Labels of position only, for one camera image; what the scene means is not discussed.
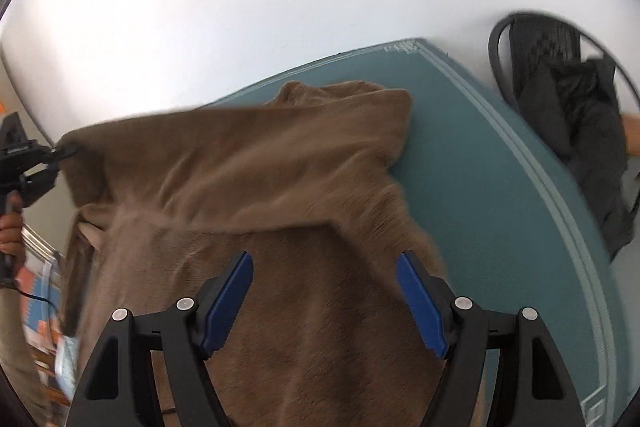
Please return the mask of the left forearm beige sleeve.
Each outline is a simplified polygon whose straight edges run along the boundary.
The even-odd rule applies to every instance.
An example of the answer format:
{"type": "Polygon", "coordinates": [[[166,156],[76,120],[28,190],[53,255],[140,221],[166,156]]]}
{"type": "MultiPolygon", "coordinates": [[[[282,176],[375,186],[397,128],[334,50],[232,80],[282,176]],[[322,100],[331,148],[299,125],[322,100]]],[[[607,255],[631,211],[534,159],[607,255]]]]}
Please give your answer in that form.
{"type": "Polygon", "coordinates": [[[20,295],[13,289],[1,289],[0,317],[2,369],[36,424],[45,426],[50,413],[49,401],[24,335],[20,295]]]}

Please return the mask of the person's left hand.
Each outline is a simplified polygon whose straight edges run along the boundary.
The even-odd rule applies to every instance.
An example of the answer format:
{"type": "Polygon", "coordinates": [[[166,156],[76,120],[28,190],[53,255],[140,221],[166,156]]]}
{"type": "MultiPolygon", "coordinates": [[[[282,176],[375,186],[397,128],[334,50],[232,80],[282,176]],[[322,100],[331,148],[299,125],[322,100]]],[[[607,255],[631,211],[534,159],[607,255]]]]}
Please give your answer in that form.
{"type": "Polygon", "coordinates": [[[24,265],[26,247],[23,237],[23,199],[17,192],[6,196],[6,211],[1,216],[1,260],[10,277],[15,277],[24,265]]]}

